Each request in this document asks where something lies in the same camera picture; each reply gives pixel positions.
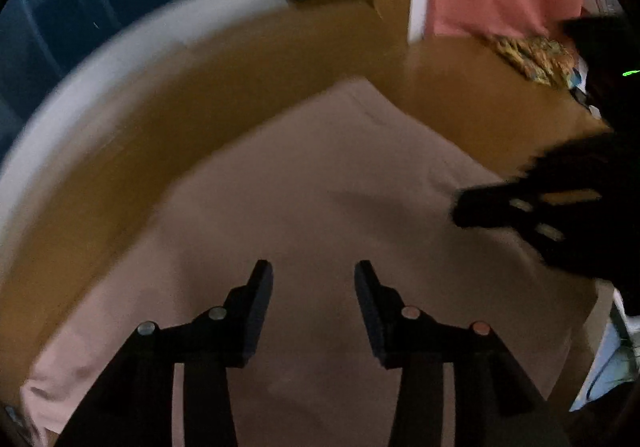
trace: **brown floor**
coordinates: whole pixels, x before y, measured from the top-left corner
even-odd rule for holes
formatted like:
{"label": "brown floor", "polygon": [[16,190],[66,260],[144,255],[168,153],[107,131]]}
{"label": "brown floor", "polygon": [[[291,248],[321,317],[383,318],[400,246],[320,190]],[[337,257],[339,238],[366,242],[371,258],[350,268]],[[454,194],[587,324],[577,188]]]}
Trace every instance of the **brown floor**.
{"label": "brown floor", "polygon": [[547,146],[603,129],[567,93],[527,82],[476,40],[398,40],[364,3],[290,10],[185,48],[116,92],[145,102],[61,180],[0,291],[0,400],[17,403],[33,359],[169,183],[341,78],[364,75],[504,177]]}

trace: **patterned cloth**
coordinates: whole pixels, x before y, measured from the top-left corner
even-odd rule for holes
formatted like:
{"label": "patterned cloth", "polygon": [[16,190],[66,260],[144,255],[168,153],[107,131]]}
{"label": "patterned cloth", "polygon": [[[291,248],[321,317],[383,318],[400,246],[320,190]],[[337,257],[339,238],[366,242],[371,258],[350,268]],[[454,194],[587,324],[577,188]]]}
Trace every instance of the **patterned cloth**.
{"label": "patterned cloth", "polygon": [[546,37],[517,39],[486,36],[491,48],[529,80],[571,90],[580,84],[575,57],[558,41]]}

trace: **metal screw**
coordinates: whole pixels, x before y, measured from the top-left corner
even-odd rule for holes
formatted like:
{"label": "metal screw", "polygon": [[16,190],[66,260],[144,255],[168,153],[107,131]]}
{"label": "metal screw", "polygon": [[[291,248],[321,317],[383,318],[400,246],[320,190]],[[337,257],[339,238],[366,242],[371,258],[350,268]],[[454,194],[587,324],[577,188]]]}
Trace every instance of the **metal screw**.
{"label": "metal screw", "polygon": [[564,234],[562,232],[546,223],[539,223],[536,226],[536,232],[553,241],[562,241],[564,239]]}
{"label": "metal screw", "polygon": [[482,337],[486,337],[489,333],[491,333],[491,326],[489,326],[489,324],[487,324],[486,322],[474,322],[471,328],[476,335],[482,335]]}
{"label": "metal screw", "polygon": [[402,308],[401,314],[405,319],[415,321],[415,319],[420,317],[422,312],[420,311],[420,308],[416,308],[415,306],[405,306]]}
{"label": "metal screw", "polygon": [[509,200],[509,204],[511,205],[511,207],[519,208],[524,212],[533,212],[533,205],[524,200],[514,198],[512,200]]}
{"label": "metal screw", "polygon": [[225,317],[226,309],[222,306],[213,306],[213,308],[209,310],[209,319],[212,321],[222,321]]}
{"label": "metal screw", "polygon": [[156,331],[156,325],[151,321],[143,322],[138,326],[138,334],[143,337],[151,335],[154,331]]}

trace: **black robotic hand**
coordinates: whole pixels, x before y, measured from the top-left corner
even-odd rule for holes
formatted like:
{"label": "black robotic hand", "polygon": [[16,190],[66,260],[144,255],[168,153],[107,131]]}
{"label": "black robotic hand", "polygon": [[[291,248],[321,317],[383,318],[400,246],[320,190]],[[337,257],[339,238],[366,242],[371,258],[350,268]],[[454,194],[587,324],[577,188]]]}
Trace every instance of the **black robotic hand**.
{"label": "black robotic hand", "polygon": [[[574,191],[588,199],[548,199]],[[626,313],[640,315],[639,193],[638,145],[611,132],[551,149],[524,178],[460,192],[452,219],[459,227],[514,228],[550,267],[611,281]]]}

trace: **wooden floor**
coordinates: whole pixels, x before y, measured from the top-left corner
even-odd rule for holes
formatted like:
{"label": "wooden floor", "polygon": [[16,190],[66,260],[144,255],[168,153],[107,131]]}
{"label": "wooden floor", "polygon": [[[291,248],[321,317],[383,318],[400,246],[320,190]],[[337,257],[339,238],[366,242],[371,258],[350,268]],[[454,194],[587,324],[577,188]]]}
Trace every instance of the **wooden floor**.
{"label": "wooden floor", "polygon": [[0,400],[17,403],[40,349],[172,181],[353,75],[504,177],[547,146],[603,129],[567,93],[527,82],[474,39],[407,48],[362,2],[273,14],[185,48],[114,94],[145,102],[60,178],[17,251],[0,291]]}

